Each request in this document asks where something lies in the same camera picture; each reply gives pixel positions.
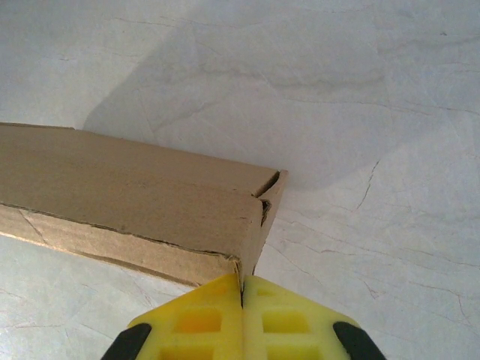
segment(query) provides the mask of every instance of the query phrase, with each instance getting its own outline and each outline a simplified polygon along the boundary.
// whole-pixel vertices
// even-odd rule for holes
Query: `torn cardboard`
[[[252,274],[286,171],[0,123],[0,233],[187,284]]]

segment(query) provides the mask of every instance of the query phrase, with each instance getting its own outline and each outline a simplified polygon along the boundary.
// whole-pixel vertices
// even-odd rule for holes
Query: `rectangular hole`
[[[213,352],[207,346],[170,347],[162,349],[158,360],[213,360]]]
[[[281,345],[267,348],[268,360],[322,360],[316,346]]]
[[[299,311],[270,310],[262,315],[263,332],[303,334],[309,332],[307,319]]]
[[[214,308],[190,309],[181,313],[175,324],[174,332],[196,334],[200,332],[219,332],[222,314]]]

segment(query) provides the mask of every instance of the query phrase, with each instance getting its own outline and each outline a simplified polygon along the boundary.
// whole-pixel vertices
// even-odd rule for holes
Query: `white surface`
[[[478,0],[0,1],[0,119],[291,171],[258,275],[389,359],[480,359]],[[186,289],[0,242],[0,358],[98,359]]]

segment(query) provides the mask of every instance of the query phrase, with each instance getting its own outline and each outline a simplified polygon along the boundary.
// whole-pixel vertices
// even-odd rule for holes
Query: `yellow plastic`
[[[136,360],[349,360],[333,324],[358,324],[260,277],[227,275],[131,322],[152,330]]]

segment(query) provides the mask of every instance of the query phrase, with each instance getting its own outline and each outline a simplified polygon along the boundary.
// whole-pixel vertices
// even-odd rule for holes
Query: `black rubber tip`
[[[365,330],[341,321],[333,329],[352,360],[386,360]]]
[[[142,323],[118,334],[101,360],[135,360],[152,327]]]

